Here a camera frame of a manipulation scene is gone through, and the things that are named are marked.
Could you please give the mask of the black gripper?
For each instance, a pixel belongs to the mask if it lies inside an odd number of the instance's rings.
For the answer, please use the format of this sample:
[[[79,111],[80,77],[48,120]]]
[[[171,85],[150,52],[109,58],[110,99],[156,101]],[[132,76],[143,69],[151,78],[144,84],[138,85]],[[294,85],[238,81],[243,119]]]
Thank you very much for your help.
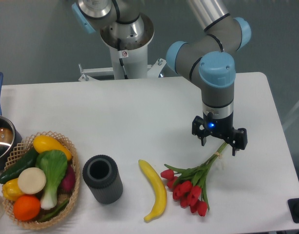
[[[205,146],[207,136],[223,139],[232,147],[232,155],[235,156],[237,151],[244,150],[247,146],[247,130],[235,129],[233,117],[233,112],[221,119],[210,119],[205,114],[203,118],[196,116],[192,122],[192,134],[198,137],[202,146]]]

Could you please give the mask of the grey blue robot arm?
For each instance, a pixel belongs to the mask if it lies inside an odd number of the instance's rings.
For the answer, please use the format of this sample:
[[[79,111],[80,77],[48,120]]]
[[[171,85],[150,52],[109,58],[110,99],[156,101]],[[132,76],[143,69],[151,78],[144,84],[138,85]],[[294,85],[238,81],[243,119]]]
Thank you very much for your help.
[[[232,53],[251,39],[244,19],[233,18],[220,0],[188,1],[205,36],[197,43],[173,43],[166,62],[202,92],[203,116],[195,117],[192,133],[202,144],[208,136],[224,140],[236,152],[247,145],[247,131],[233,126],[235,62]],[[77,0],[75,17],[88,32],[98,31],[109,47],[115,79],[147,78],[148,49],[154,36],[151,20],[136,0]]]

